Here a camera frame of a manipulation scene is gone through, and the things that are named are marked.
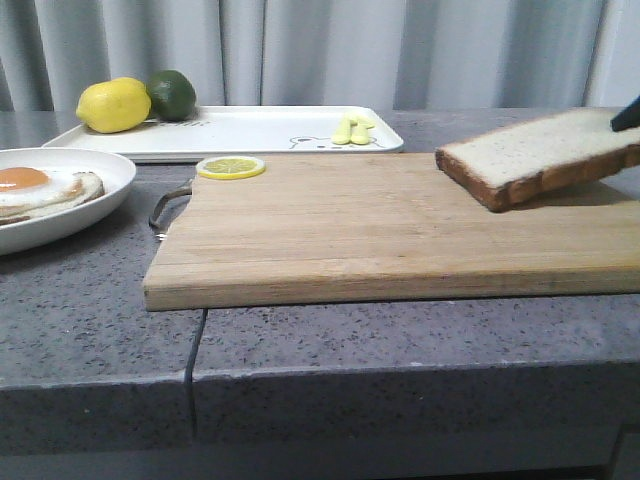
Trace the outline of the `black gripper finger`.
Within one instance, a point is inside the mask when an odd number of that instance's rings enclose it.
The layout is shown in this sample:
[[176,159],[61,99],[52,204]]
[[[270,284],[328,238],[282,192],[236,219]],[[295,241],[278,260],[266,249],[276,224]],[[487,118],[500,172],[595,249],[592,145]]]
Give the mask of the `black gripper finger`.
[[611,130],[620,132],[640,125],[640,96],[610,120]]

